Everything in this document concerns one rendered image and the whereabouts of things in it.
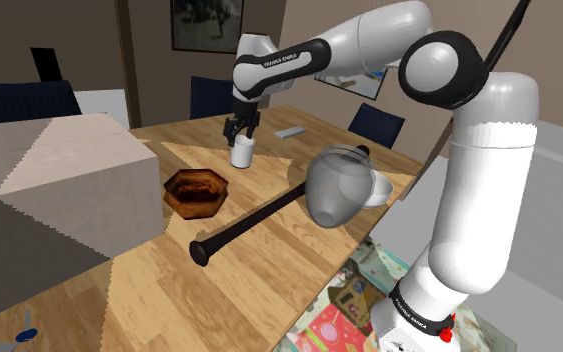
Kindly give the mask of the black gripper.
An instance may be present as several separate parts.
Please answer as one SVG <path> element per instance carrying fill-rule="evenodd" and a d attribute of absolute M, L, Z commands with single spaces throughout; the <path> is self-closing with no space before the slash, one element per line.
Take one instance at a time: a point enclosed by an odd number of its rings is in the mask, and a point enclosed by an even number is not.
<path fill-rule="evenodd" d="M 253 138 L 253 133 L 259 125 L 260 112 L 258 102 L 245 102 L 238 98 L 233 99 L 233 118 L 227 118 L 224 123 L 223 135 L 227 139 L 229 147 L 235 144 L 237 128 L 247 127 L 245 136 Z"/>

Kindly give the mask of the white cup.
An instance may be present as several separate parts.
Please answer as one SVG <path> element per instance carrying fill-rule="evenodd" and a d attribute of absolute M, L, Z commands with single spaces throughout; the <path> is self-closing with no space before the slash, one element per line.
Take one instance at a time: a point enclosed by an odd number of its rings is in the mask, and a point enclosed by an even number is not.
<path fill-rule="evenodd" d="M 231 148 L 231 165 L 240 169 L 249 168 L 252 162 L 254 145 L 254 138 L 237 135 L 234 146 Z"/>

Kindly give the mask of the dark blue chair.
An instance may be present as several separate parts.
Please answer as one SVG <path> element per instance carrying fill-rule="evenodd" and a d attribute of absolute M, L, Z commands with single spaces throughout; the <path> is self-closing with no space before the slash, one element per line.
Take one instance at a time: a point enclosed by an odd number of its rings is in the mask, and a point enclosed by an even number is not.
<path fill-rule="evenodd" d="M 232 112 L 233 82 L 199 76 L 191 77 L 190 119 L 224 115 Z"/>
<path fill-rule="evenodd" d="M 391 149 L 405 119 L 362 103 L 348 130 Z"/>

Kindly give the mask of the grey remote control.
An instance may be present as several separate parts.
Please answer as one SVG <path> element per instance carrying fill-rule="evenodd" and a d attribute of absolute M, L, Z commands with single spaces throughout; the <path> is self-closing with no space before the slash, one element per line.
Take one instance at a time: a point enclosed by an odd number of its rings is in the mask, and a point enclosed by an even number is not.
<path fill-rule="evenodd" d="M 294 126 L 291 128 L 279 130 L 275 133 L 275 136 L 279 139 L 287 139 L 297 135 L 300 135 L 306 131 L 305 128 L 301 126 Z"/>

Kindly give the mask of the brown hexagonal bowl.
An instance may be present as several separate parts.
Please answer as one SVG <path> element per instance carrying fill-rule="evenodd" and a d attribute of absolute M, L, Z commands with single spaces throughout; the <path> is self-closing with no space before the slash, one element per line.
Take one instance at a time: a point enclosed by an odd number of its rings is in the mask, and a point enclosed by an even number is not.
<path fill-rule="evenodd" d="M 163 199 L 185 220 L 210 218 L 227 198 L 228 184 L 211 169 L 180 169 L 164 183 Z"/>

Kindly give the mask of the black baseball bat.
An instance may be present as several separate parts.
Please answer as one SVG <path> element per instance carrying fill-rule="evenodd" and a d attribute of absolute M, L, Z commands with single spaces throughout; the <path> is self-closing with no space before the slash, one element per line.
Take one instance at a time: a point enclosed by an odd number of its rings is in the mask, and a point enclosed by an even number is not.
<path fill-rule="evenodd" d="M 227 226 L 225 229 L 217 234 L 211 235 L 202 240 L 193 240 L 189 244 L 189 254 L 192 260 L 201 267 L 208 264 L 209 259 L 223 246 L 230 243 L 235 238 L 239 237 L 244 232 L 250 230 L 252 227 L 270 217 L 275 212 L 281 210 L 283 207 L 293 202 L 294 200 L 305 197 L 305 180 L 298 186 L 294 187 L 287 193 L 274 199 L 267 205 L 257 209 L 251 214 L 243 217 L 239 221 Z"/>

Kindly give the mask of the clear glass jug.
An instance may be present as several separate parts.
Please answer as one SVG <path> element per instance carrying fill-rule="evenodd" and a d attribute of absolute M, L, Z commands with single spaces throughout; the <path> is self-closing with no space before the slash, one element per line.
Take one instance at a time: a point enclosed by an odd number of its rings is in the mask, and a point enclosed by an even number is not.
<path fill-rule="evenodd" d="M 373 192 L 375 177 L 370 149 L 365 145 L 331 145 L 311 161 L 305 183 L 306 206 L 320 227 L 335 228 L 350 221 Z"/>

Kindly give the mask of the white bowl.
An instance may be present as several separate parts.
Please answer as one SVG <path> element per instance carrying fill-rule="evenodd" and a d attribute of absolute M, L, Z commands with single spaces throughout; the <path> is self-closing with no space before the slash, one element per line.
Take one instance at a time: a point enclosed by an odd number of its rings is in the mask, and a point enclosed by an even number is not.
<path fill-rule="evenodd" d="M 364 202 L 364 208 L 377 208 L 387 203 L 394 191 L 393 184 L 386 175 L 373 170 L 373 187 L 370 196 Z"/>

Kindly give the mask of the wooden table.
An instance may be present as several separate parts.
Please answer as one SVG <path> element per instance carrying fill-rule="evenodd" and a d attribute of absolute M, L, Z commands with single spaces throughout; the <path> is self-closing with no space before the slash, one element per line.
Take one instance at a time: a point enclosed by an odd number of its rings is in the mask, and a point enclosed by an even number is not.
<path fill-rule="evenodd" d="M 311 159 L 362 138 L 292 106 L 264 109 L 255 153 L 237 169 L 222 117 L 127 130 L 158 158 L 162 233 L 0 312 L 0 352 L 269 352 L 383 217 L 369 209 L 323 229 L 303 200 L 285 206 L 215 254 L 191 241 L 217 233 L 303 181 Z M 301 126 L 279 139 L 279 130 Z M 211 169 L 228 195 L 210 218 L 185 220 L 163 199 L 180 169 Z M 31 310 L 32 342 L 17 344 Z"/>

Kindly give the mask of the large beige block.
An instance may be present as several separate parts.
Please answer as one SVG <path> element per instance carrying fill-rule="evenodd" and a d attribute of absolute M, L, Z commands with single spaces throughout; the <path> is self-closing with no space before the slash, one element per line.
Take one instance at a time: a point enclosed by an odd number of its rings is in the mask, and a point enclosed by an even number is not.
<path fill-rule="evenodd" d="M 162 231 L 158 158 L 110 115 L 0 123 L 0 312 Z"/>

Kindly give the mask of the patterned robot stand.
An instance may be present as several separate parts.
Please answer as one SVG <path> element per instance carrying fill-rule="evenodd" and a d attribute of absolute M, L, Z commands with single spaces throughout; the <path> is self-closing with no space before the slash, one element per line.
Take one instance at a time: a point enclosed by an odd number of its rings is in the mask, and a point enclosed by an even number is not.
<path fill-rule="evenodd" d="M 364 240 L 271 352 L 379 352 L 370 321 L 409 265 Z M 517 344 L 466 306 L 454 314 L 461 352 L 517 352 Z"/>

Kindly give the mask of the dark blue sofa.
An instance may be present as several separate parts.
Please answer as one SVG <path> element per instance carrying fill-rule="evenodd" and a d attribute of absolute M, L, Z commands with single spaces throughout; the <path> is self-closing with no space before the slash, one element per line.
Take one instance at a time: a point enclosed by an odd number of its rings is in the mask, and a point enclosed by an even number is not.
<path fill-rule="evenodd" d="M 81 115 L 66 80 L 0 83 L 0 123 Z"/>

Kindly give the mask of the small blue object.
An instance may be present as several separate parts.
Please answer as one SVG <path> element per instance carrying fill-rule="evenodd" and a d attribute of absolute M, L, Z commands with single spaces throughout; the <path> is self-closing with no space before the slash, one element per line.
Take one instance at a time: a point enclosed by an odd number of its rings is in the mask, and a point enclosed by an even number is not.
<path fill-rule="evenodd" d="M 15 342 L 17 344 L 21 344 L 24 342 L 32 342 L 33 339 L 37 336 L 38 330 L 32 327 L 31 322 L 31 310 L 27 309 L 25 311 L 25 318 L 24 318 L 24 330 L 18 333 L 15 337 Z"/>

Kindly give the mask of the dark framed wall picture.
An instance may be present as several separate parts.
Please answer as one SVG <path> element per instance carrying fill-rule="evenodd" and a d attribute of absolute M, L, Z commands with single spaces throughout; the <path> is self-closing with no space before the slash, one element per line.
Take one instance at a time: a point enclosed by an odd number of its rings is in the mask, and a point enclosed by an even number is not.
<path fill-rule="evenodd" d="M 235 54 L 244 0 L 170 0 L 174 51 Z"/>

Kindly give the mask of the light framed wall picture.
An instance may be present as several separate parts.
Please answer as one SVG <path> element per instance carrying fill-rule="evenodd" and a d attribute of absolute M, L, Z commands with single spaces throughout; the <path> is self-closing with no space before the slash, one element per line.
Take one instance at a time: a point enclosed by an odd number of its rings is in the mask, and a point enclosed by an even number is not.
<path fill-rule="evenodd" d="M 324 76 L 317 74 L 314 79 L 361 97 L 375 100 L 379 94 L 386 73 L 387 70 L 382 69 L 354 76 Z"/>

